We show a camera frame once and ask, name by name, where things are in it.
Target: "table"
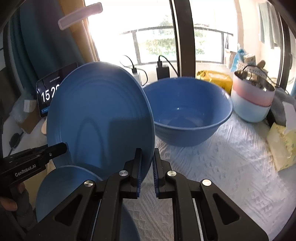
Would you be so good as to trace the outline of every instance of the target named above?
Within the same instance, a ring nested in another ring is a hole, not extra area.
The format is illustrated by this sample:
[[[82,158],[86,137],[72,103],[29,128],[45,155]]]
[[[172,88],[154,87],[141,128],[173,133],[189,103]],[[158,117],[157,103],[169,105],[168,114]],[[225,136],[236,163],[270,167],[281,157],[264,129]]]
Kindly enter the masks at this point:
[[[246,123],[233,113],[200,145],[174,147],[156,138],[155,146],[161,158],[188,179],[212,180],[273,240],[296,207],[296,165],[275,170],[266,142],[268,131],[265,123]],[[172,202],[156,198],[152,168],[140,198],[124,203],[142,241],[173,240]]]

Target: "blue basin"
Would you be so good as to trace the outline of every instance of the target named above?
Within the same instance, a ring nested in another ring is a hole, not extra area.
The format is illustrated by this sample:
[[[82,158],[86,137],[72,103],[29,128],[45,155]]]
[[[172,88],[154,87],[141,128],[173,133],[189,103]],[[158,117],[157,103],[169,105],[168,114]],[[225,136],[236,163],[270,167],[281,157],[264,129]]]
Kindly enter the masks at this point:
[[[174,146],[194,146],[228,120],[233,104],[218,85],[192,77],[166,78],[144,88],[155,134]]]

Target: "15 2 digits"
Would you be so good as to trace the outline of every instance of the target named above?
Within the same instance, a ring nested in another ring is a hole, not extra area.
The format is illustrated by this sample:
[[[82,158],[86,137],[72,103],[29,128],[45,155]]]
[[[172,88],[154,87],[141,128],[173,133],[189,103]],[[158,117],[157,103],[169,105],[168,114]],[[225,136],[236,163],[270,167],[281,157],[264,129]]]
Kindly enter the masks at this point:
[[[49,101],[50,97],[53,98],[58,87],[59,87],[59,84],[57,84],[55,87],[53,86],[50,90],[50,93],[49,93],[49,89],[46,90],[45,92],[42,92],[41,96],[43,97],[43,102]]]

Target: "triangular cutout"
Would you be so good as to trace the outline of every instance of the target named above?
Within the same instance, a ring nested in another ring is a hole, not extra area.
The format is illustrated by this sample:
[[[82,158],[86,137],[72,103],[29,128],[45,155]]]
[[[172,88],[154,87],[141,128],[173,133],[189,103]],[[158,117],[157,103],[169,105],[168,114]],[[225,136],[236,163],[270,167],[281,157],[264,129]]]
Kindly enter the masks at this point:
[[[64,225],[71,226],[81,199],[82,195],[75,197],[62,211],[60,211],[55,216],[55,220],[57,222],[63,223]]]
[[[217,193],[213,194],[213,198],[224,225],[238,221],[239,215]]]

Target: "yellow package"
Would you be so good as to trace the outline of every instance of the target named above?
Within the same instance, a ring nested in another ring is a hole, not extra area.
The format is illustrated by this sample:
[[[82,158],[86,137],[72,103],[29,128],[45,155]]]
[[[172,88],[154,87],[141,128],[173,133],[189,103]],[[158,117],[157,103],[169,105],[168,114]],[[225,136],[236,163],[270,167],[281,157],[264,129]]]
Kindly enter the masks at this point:
[[[286,127],[273,123],[266,138],[277,171],[296,163],[296,130],[287,134],[285,130]]]
[[[227,74],[213,70],[202,70],[196,73],[196,78],[213,82],[222,87],[228,94],[231,93],[232,79]]]

